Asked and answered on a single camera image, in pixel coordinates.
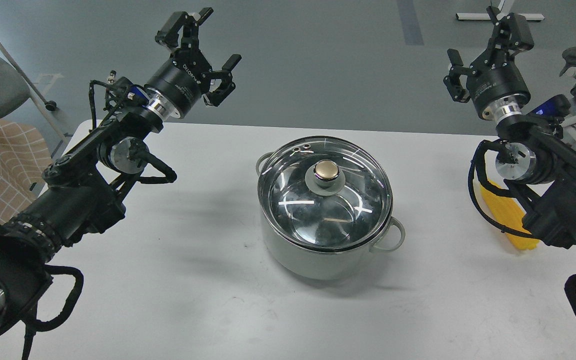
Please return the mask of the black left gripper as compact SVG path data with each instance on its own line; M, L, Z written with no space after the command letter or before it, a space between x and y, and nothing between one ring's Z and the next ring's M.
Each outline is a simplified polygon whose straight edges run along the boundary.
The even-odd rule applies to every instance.
M213 12L212 7L173 12L155 34L155 42L168 48L170 57L145 88L153 97L151 105L164 108L165 120L181 120L202 97L207 106L218 107L236 88L232 72L242 55L232 54L216 71L199 48L199 28Z

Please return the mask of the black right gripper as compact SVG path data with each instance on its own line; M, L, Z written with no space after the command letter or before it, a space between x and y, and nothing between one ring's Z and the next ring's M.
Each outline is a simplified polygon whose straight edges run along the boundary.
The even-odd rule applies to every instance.
M486 12L493 23L493 32L486 50L468 67L464 66L459 51L448 48L446 54L450 61L448 75L443 78L451 100L458 103L473 102L477 115L482 120L492 120L489 105L497 100L514 96L520 107L528 104L530 91L514 58L535 46L528 21L521 14L510 13L501 19L496 15L499 10L489 6ZM468 76L466 88L461 77Z

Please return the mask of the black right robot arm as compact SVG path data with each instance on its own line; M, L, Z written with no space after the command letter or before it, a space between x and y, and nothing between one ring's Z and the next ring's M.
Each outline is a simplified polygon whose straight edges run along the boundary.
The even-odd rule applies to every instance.
M443 79L453 101L471 101L477 116L495 123L498 138L481 141L471 160L468 192L476 210L473 180L499 198L516 199L525 214L523 230L481 216L493 227L547 246L576 246L576 151L563 142L570 102L555 95L530 112L522 112L531 98L515 65L519 53L531 50L534 40L525 16L503 14L489 6L493 32L485 50L464 66L460 53L447 51L450 70Z

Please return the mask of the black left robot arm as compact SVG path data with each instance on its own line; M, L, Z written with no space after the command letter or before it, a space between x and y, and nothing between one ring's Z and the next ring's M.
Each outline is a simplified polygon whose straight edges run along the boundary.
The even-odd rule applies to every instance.
M151 153L146 137L165 121L182 119L198 100L219 106L236 88L232 72L242 57L233 54L215 70L199 45L201 25L213 12L171 14L154 38L169 58L146 84L115 71L105 81L92 80L89 134L44 170L46 191L0 224L0 335L24 323L24 360L36 333L61 326L83 291L82 271L52 265L55 254L124 219L123 202L135 184L178 178Z

